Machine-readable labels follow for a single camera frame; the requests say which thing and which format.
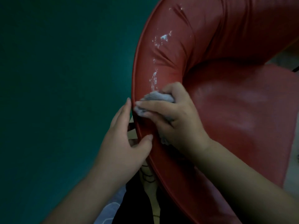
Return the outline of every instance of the forearm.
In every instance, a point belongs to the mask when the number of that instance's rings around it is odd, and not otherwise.
[[[93,223],[115,191],[99,170],[92,169],[42,224]]]
[[[219,143],[212,141],[194,163],[244,223],[299,223],[297,201]]]

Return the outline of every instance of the right hand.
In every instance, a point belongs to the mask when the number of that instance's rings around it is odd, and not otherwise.
[[[162,90],[171,94],[175,103],[167,101],[137,101],[136,105],[147,109],[145,117],[151,119],[165,138],[182,154],[192,157],[210,146],[211,139],[205,132],[195,105],[179,82],[168,84]],[[173,119],[170,123],[163,117]]]

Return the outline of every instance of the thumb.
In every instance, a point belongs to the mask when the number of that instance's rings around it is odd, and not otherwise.
[[[153,135],[146,135],[136,147],[136,150],[143,160],[148,157],[150,151],[152,150],[152,138]]]

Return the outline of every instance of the hand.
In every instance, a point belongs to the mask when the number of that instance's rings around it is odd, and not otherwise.
[[[151,119],[165,138],[188,158],[197,154],[198,149],[209,147],[211,139],[205,132],[195,105],[188,92],[179,82],[168,84],[163,93],[172,94],[175,103],[167,101],[137,101],[140,108],[149,110],[144,114]],[[163,116],[173,119],[167,122]]]
[[[131,100],[128,98],[111,121],[93,167],[114,191],[137,173],[152,148],[152,135],[145,136],[136,147],[131,147],[133,143],[129,143],[127,136],[130,111]]]

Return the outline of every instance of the finger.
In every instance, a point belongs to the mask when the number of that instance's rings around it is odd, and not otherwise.
[[[135,129],[135,128],[136,128],[136,127],[135,127],[135,123],[130,122],[129,125],[128,125],[128,131],[131,131],[131,130],[133,130],[133,129]]]
[[[164,135],[168,135],[173,131],[173,127],[169,122],[160,114],[153,112],[144,113],[144,117],[149,118],[154,122],[159,132],[162,132]]]
[[[162,92],[171,94],[177,103],[183,101],[187,96],[189,96],[185,87],[179,82],[166,85],[162,89]]]
[[[131,147],[138,144],[138,139],[129,139],[129,144]]]
[[[139,153],[142,162],[148,157],[152,149],[152,138],[151,134],[145,136],[136,147],[136,152]]]
[[[116,127],[120,128],[125,132],[128,131],[128,125],[130,122],[130,112],[131,112],[131,99],[127,98],[127,101],[123,106],[123,109],[121,110],[121,113],[119,114],[115,123]]]
[[[157,112],[173,119],[176,119],[178,116],[177,105],[167,101],[136,101],[136,105],[140,108]]]
[[[117,113],[115,114],[115,116],[113,117],[111,123],[110,123],[110,128],[114,127],[116,120],[119,116],[119,114],[121,113],[122,109],[123,109],[124,105],[117,111]]]

